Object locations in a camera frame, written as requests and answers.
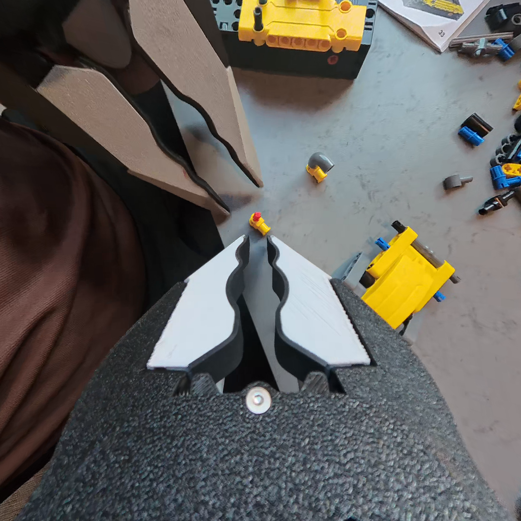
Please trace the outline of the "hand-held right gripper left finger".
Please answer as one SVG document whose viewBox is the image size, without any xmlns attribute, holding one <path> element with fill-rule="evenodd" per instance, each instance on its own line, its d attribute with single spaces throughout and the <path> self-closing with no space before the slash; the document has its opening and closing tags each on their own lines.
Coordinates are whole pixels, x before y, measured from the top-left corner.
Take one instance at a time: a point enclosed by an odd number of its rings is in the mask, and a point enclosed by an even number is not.
<svg viewBox="0 0 521 521">
<path fill-rule="evenodd" d="M 243 356 L 238 299 L 249 263 L 249 237 L 231 245 L 186 278 L 147 369 L 230 374 Z"/>
</svg>

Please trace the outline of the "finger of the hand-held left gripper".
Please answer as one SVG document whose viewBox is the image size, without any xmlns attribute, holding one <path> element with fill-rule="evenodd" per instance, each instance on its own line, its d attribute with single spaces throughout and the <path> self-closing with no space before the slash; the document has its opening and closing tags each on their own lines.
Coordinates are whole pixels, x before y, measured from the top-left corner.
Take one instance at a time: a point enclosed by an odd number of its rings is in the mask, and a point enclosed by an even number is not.
<svg viewBox="0 0 521 521">
<path fill-rule="evenodd" d="M 211 186 L 179 157 L 162 148 L 148 122 L 102 72 L 54 66 L 37 93 L 60 110 L 129 173 L 214 216 L 230 211 Z"/>
<path fill-rule="evenodd" d="M 129 25 L 161 80 L 196 109 L 253 184 L 264 186 L 237 84 L 210 1 L 129 1 Z"/>
</svg>

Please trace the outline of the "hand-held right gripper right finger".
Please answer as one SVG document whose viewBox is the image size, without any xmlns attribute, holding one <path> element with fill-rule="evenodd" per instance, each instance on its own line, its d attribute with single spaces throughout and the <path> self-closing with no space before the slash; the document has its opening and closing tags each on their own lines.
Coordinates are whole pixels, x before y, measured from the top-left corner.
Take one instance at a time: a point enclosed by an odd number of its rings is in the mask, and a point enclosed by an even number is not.
<svg viewBox="0 0 521 521">
<path fill-rule="evenodd" d="M 275 316 L 279 364 L 287 371 L 370 365 L 332 277 L 276 237 L 269 237 L 269 263 L 272 288 L 280 300 Z"/>
</svg>

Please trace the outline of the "yellow curved brick assembly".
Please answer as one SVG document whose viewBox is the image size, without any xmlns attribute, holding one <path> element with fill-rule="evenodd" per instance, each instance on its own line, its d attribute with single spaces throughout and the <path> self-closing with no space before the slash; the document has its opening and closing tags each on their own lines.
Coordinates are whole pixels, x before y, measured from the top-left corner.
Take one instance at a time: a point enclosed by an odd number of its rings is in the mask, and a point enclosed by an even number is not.
<svg viewBox="0 0 521 521">
<path fill-rule="evenodd" d="M 455 268 L 418 239 L 409 226 L 395 220 L 396 235 L 378 238 L 380 252 L 370 259 L 358 252 L 346 260 L 333 277 L 350 288 L 392 329 L 403 335 L 413 317 L 434 299 L 445 300 L 441 288 L 447 281 L 460 283 Z"/>
</svg>

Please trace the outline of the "yellow and black brick assembly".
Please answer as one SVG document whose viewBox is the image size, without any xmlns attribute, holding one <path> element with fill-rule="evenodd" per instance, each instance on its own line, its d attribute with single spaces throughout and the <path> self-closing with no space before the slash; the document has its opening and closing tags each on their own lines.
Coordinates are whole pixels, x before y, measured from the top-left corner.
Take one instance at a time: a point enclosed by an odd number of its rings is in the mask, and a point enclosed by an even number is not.
<svg viewBox="0 0 521 521">
<path fill-rule="evenodd" d="M 210 1 L 232 67 L 355 80 L 377 1 Z"/>
</svg>

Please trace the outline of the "pile of small brick parts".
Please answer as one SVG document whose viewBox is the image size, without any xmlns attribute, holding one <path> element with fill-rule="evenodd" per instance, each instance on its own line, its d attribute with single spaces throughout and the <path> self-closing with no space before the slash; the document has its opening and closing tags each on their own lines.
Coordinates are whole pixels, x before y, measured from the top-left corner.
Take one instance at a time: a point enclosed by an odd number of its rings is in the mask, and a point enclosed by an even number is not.
<svg viewBox="0 0 521 521">
<path fill-rule="evenodd" d="M 449 49 L 472 59 L 495 57 L 502 63 L 520 56 L 520 2 L 489 7 L 484 20 L 488 33 L 454 38 Z M 504 208 L 513 198 L 520 201 L 520 96 L 512 111 L 518 113 L 514 132 L 501 140 L 490 161 L 491 182 L 497 194 L 479 208 L 482 216 Z"/>
</svg>

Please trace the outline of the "grey desk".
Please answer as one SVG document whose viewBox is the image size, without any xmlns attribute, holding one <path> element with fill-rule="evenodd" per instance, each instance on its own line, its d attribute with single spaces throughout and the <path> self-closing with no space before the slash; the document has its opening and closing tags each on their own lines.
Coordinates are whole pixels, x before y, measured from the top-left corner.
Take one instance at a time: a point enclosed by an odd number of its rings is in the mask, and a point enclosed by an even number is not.
<svg viewBox="0 0 521 521">
<path fill-rule="evenodd" d="M 261 165 L 256 189 L 188 104 L 167 91 L 192 162 L 231 208 L 218 225 L 228 245 L 251 233 L 245 298 L 279 387 L 265 239 L 249 227 L 261 212 L 271 233 L 329 274 L 353 254 L 373 258 L 374 240 L 411 226 L 461 278 L 442 303 L 420 313 L 413 349 L 447 401 L 479 471 L 514 511 L 520 494 L 520 204 L 477 214 L 494 191 L 489 161 L 512 132 L 520 56 L 472 61 L 437 54 L 379 8 L 374 36 L 353 82 L 233 71 Z M 460 124 L 479 114 L 493 130 L 472 147 Z M 321 182 L 313 153 L 335 166 Z M 473 176 L 444 191 L 453 174 Z"/>
</svg>

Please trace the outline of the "person in brown shirt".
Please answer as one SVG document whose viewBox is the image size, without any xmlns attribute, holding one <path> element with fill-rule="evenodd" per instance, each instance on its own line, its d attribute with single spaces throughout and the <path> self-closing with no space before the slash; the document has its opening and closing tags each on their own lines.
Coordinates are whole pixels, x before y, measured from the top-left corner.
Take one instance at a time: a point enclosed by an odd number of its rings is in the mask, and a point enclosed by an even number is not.
<svg viewBox="0 0 521 521">
<path fill-rule="evenodd" d="M 1 488 L 55 446 L 145 283 L 116 192 L 67 146 L 2 119 Z"/>
</svg>

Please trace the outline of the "black and blue pin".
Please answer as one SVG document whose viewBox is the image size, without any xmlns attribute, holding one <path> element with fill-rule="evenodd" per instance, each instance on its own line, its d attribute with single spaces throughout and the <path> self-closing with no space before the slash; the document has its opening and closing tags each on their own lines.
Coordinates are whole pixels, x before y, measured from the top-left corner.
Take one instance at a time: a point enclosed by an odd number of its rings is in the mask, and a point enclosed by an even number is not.
<svg viewBox="0 0 521 521">
<path fill-rule="evenodd" d="M 479 114 L 473 113 L 460 125 L 458 135 L 471 146 L 478 147 L 492 130 L 493 127 Z"/>
</svg>

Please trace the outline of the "instruction booklet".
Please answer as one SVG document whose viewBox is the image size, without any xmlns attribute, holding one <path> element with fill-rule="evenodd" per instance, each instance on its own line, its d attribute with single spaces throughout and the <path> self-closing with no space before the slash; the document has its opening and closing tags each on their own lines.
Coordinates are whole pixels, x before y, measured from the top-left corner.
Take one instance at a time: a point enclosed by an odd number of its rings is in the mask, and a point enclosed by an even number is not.
<svg viewBox="0 0 521 521">
<path fill-rule="evenodd" d="M 443 53 L 489 1 L 378 1 L 379 7 Z"/>
</svg>

